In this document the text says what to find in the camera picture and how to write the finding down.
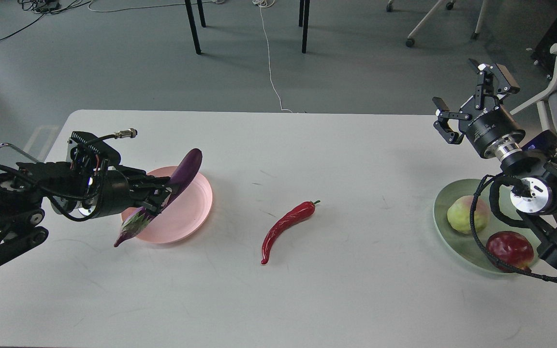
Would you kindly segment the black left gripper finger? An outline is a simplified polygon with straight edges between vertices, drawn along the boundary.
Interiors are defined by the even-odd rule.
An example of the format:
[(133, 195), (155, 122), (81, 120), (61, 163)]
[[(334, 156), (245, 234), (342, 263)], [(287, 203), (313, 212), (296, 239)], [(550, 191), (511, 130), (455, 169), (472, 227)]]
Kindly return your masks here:
[(150, 172), (126, 170), (126, 180), (132, 192), (154, 192), (161, 188), (170, 188), (170, 180), (176, 167), (161, 167)]
[(170, 196), (170, 191), (152, 191), (145, 196), (140, 193), (127, 192), (130, 216), (139, 211), (157, 216), (167, 207)]

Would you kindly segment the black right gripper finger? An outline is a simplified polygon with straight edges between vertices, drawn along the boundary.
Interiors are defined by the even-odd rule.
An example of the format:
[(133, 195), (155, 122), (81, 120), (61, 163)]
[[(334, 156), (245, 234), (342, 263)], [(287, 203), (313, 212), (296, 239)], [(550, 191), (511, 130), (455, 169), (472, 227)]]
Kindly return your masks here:
[(476, 110), (483, 110), (488, 98), (499, 99), (501, 95), (517, 94), (520, 91), (519, 83), (506, 66), (478, 62), (473, 58), (469, 58), (468, 62), (478, 75), (473, 95)]
[(440, 97), (433, 97), (436, 107), (437, 120), (433, 124), (442, 138), (450, 145), (459, 145), (464, 138), (474, 143), (469, 134), (469, 128), (475, 121), (474, 97), (469, 97), (458, 112), (452, 112), (446, 102)]

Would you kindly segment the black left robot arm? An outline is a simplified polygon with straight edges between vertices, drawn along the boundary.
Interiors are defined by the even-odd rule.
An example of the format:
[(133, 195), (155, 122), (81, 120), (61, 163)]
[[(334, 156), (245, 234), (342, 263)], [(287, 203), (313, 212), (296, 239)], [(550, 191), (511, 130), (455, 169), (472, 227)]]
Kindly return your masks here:
[(101, 137), (74, 131), (65, 161), (20, 162), (17, 168), (0, 165), (0, 266), (48, 238), (48, 230), (41, 226), (44, 200), (76, 222), (138, 207), (159, 214), (172, 192), (168, 177), (121, 165), (119, 152), (106, 143), (136, 135), (134, 129)]

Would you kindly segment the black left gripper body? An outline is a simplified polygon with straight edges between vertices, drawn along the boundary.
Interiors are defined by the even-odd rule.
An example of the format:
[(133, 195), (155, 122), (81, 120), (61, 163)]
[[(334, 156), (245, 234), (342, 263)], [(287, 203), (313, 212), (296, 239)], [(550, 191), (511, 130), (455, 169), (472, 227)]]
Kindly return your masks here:
[(107, 171), (107, 176), (102, 191), (95, 205), (88, 209), (90, 218), (101, 218), (120, 214), (132, 205), (130, 198), (130, 185), (122, 172)]

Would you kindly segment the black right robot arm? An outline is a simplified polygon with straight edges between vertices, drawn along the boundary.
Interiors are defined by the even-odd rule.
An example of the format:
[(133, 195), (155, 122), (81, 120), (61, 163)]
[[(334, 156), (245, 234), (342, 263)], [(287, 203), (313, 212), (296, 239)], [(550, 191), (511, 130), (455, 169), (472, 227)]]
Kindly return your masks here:
[(469, 59), (477, 75), (473, 95), (457, 112), (439, 97), (434, 128), (451, 145), (467, 138), (478, 156), (496, 158), (501, 172), (486, 175), (467, 198), (467, 233), (493, 266), (507, 273), (556, 283), (557, 276), (538, 275), (529, 266), (518, 266), (508, 252), (526, 244), (525, 238), (496, 233), (482, 243), (475, 225), (478, 199), (489, 189), (493, 216), (509, 227), (531, 230), (540, 241), (539, 259), (557, 270), (557, 136), (544, 130), (524, 146), (525, 132), (504, 108), (503, 99), (518, 93), (519, 84), (501, 64)]

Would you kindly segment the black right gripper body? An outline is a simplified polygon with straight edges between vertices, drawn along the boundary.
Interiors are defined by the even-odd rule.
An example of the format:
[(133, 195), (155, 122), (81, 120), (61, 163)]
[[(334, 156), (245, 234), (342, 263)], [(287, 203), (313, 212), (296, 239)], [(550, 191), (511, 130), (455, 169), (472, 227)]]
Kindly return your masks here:
[(464, 135), (483, 159), (495, 156), (495, 150), (491, 148), (493, 143), (507, 138), (519, 143), (526, 135), (502, 106), (477, 110), (472, 103), (465, 103), (464, 113), (472, 116), (470, 121), (464, 122)]

